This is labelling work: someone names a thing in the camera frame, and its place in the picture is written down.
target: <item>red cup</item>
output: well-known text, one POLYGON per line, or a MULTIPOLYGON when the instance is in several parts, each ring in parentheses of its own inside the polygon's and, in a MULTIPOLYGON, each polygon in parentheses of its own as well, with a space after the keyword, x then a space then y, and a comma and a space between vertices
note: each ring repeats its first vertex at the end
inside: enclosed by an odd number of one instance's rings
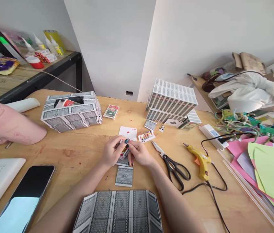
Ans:
POLYGON ((29 62, 29 64, 35 68, 35 69, 42 69, 44 67, 43 63, 40 61, 39 58, 35 56, 29 56, 26 57, 26 60, 29 62))

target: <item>finger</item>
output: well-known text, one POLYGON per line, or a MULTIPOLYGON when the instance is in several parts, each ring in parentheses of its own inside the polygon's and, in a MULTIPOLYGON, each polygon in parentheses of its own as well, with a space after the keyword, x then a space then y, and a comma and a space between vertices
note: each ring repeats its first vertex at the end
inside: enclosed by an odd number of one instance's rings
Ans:
POLYGON ((124 137, 124 136, 117 135, 117 136, 112 137, 112 138, 109 140, 109 143, 110 143, 110 145, 115 146, 117 143, 120 142, 121 139, 122 139, 123 141, 125 141, 127 138, 124 137))
POLYGON ((129 166, 131 166, 131 162, 132 162, 132 154, 131 154, 131 152, 128 153, 127 158, 128 158, 128 164, 129 164, 129 166))
POLYGON ((128 143, 128 146, 129 146, 128 149, 130 150, 132 155, 134 155, 134 154, 136 155, 138 153, 138 150, 135 148, 135 146, 132 144, 131 141, 128 143))
POLYGON ((124 150, 124 148, 125 148, 126 145, 127 145, 127 143, 125 143, 126 140, 128 141, 128 139, 125 139, 125 140, 118 146, 118 148, 116 149, 116 152, 117 152, 117 153, 120 154, 120 153, 124 150))
POLYGON ((130 144, 132 144, 136 149, 139 148, 139 146, 140 146, 141 143, 142 143, 142 142, 130 141, 130 144))

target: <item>white wall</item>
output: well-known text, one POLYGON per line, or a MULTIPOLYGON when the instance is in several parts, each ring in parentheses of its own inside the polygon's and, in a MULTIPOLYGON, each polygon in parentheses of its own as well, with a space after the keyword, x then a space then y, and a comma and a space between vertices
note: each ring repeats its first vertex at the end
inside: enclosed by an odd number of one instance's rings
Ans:
POLYGON ((157 1, 138 101, 146 102, 155 78, 190 85, 201 75, 248 52, 274 62, 274 0, 157 1))
MULTIPOLYGON (((0 27, 18 29, 29 34, 35 33, 42 41, 44 41, 43 30, 57 30, 67 49, 80 52, 63 0, 0 0, 0 27)), ((75 65, 59 78, 75 85, 75 65)), ((54 80, 45 88, 75 92, 59 80, 54 80)), ((83 90, 93 90, 84 63, 83 90)))
POLYGON ((64 2, 96 94, 137 100, 155 0, 64 2))

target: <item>phone screen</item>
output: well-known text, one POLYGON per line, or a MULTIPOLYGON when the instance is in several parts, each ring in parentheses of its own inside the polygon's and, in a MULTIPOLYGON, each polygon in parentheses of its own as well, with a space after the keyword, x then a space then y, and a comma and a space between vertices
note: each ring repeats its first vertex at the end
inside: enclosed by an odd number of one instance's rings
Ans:
POLYGON ((0 215, 0 233, 23 233, 52 177, 52 165, 32 166, 0 215))

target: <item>white glue bottle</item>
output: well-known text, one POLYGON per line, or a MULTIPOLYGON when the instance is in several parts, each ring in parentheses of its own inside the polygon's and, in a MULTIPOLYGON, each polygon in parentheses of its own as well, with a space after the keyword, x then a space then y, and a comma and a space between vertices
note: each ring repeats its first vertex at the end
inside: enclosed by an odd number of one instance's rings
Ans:
POLYGON ((22 39, 24 40, 25 45, 27 46, 27 49, 29 50, 29 52, 34 53, 35 52, 34 48, 32 48, 31 45, 24 38, 22 39))
POLYGON ((40 48, 41 50, 46 50, 45 45, 44 45, 44 44, 42 43, 42 41, 36 36, 36 34, 33 34, 33 35, 34 35, 34 39, 35 39, 37 45, 39 46, 39 48, 40 48))
POLYGON ((56 51, 56 49, 54 48, 53 44, 50 42, 50 40, 45 36, 45 41, 46 41, 46 45, 47 47, 49 47, 49 50, 51 51, 51 53, 54 53, 55 56, 58 56, 58 52, 56 51))
POLYGON ((56 51, 58 52, 58 55, 60 57, 63 57, 63 51, 61 50, 61 48, 59 47, 59 45, 57 44, 57 42, 53 39, 53 37, 50 35, 51 40, 52 40, 52 44, 54 46, 54 48, 56 49, 56 51))

